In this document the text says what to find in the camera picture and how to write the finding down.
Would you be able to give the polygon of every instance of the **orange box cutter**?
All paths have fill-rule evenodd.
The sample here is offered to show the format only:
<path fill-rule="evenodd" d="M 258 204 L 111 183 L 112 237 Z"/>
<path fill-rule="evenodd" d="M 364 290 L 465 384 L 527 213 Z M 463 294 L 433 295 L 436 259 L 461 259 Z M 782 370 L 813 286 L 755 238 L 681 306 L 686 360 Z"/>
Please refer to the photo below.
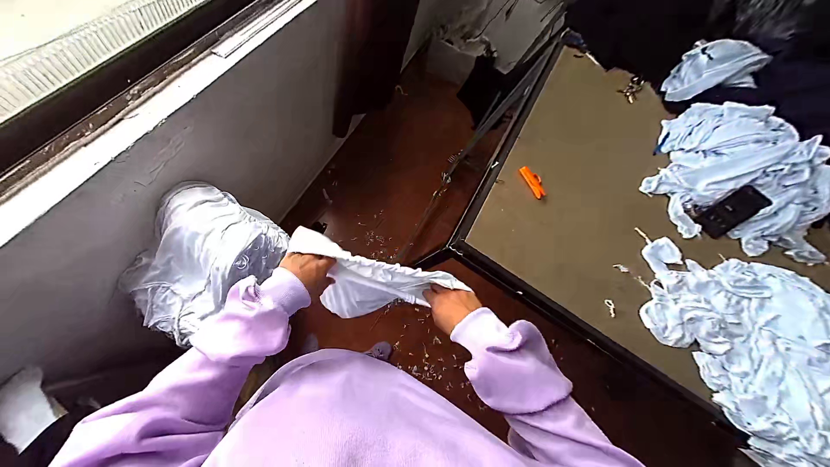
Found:
<path fill-rule="evenodd" d="M 534 174 L 527 168 L 527 165 L 519 169 L 519 173 L 521 174 L 522 178 L 525 179 L 527 185 L 533 190 L 533 196 L 536 199 L 542 199 L 545 196 L 544 188 L 542 188 L 542 177 L 539 177 L 537 174 Z"/>

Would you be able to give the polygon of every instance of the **sweatshirt cuff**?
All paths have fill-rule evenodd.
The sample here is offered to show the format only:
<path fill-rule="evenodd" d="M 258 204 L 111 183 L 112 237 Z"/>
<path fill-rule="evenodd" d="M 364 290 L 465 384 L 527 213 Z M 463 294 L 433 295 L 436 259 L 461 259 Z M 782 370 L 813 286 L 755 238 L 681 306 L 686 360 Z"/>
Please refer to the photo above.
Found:
<path fill-rule="evenodd" d="M 475 357 L 487 347 L 507 344 L 510 336 L 498 316 L 489 308 L 481 307 L 456 324 L 450 340 L 463 345 Z"/>
<path fill-rule="evenodd" d="M 280 308 L 290 317 L 311 304 L 311 296 L 300 279 L 285 268 L 274 269 L 271 276 L 255 290 L 256 299 L 265 308 Z"/>

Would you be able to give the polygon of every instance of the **window frame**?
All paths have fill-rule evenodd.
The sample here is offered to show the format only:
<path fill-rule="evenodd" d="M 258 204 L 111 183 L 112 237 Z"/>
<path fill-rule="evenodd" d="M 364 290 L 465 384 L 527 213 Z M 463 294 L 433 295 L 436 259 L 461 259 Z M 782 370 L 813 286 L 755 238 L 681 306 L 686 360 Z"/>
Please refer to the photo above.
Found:
<path fill-rule="evenodd" d="M 210 0 L 0 123 L 0 202 L 226 35 L 283 0 Z"/>

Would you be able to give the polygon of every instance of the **sweatshirt sleeve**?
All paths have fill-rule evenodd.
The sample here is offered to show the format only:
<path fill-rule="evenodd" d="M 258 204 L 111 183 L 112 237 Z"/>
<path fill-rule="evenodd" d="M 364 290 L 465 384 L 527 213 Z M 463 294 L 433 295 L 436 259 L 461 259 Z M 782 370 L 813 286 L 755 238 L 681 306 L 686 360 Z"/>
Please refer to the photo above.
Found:
<path fill-rule="evenodd" d="M 248 372 L 285 348 L 288 318 L 309 304 L 286 269 L 261 286 L 242 279 L 191 337 L 193 348 L 143 391 L 82 420 L 51 465 L 201 465 L 231 421 Z"/>
<path fill-rule="evenodd" d="M 450 338 L 472 354 L 464 372 L 481 400 L 504 414 L 513 449 L 544 465 L 642 467 L 570 397 L 571 382 L 534 325 L 507 327 L 489 308 L 479 308 Z"/>

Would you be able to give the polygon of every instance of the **table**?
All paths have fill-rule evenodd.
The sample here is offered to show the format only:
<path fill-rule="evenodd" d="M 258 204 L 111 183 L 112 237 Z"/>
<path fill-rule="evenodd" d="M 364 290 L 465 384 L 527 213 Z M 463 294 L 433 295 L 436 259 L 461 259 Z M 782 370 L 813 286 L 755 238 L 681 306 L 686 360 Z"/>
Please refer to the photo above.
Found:
<path fill-rule="evenodd" d="M 646 86 L 630 104 L 618 92 L 631 75 L 604 71 L 578 51 L 558 45 L 511 122 L 490 168 L 455 233 L 415 265 L 454 258 L 513 292 L 546 317 L 571 327 L 619 361 L 654 376 L 721 420 L 691 349 L 664 346 L 643 326 L 640 306 L 651 294 L 651 269 L 640 255 L 667 236 L 711 268 L 720 255 L 770 263 L 830 289 L 830 266 L 809 267 L 773 248 L 747 258 L 736 240 L 684 240 L 666 214 L 668 198 L 638 191 L 643 178 L 668 164 L 652 155 L 660 121 L 671 118 Z M 518 169 L 529 166 L 547 196 L 533 197 Z M 830 251 L 826 229 L 810 241 Z M 623 273 L 613 265 L 630 270 Z M 613 301 L 611 317 L 605 300 Z"/>

